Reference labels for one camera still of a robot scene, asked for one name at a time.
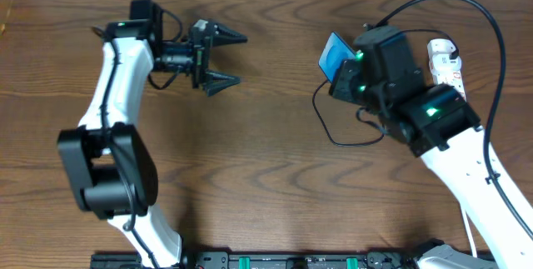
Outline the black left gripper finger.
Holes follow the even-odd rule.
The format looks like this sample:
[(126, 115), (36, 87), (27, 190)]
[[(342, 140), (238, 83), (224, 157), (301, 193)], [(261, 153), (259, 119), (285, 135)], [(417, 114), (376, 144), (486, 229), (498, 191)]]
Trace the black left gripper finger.
[(205, 78), (202, 89), (209, 97), (214, 96), (226, 88), (236, 86), (241, 82), (241, 79), (237, 76), (212, 70), (205, 72)]
[(244, 34), (234, 31), (219, 22), (213, 23), (213, 47), (245, 43), (247, 40), (248, 38)]

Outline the blue Galaxy smartphone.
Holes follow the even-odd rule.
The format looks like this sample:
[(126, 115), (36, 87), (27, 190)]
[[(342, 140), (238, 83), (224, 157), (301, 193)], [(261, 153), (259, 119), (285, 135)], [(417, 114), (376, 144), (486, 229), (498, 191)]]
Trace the blue Galaxy smartphone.
[(342, 62), (346, 59), (355, 58), (355, 51), (338, 33), (332, 32), (318, 60), (318, 66), (324, 73), (326, 80), (332, 82)]

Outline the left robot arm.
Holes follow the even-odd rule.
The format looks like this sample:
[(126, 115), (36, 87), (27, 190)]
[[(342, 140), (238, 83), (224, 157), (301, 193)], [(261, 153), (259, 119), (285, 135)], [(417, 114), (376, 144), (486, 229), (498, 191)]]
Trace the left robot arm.
[(154, 72), (189, 76), (208, 96), (240, 78), (209, 68), (214, 47), (247, 37), (214, 20), (163, 36), (168, 10), (134, 0), (126, 21), (96, 28), (104, 53), (102, 70), (86, 113), (59, 133), (57, 148), (78, 207), (119, 230), (133, 252), (98, 252), (93, 268), (195, 268), (197, 259), (157, 205), (158, 176), (137, 130), (143, 88)]

